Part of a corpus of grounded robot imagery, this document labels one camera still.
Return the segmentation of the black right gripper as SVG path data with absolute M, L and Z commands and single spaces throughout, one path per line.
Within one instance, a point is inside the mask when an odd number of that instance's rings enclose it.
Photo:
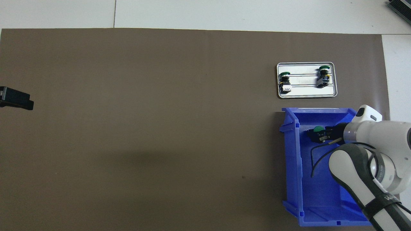
M 338 140 L 337 143 L 345 143 L 344 131 L 348 123 L 339 123 L 335 126 L 326 126 L 322 129 L 307 130 L 307 137 L 313 143 L 324 143 L 326 141 Z

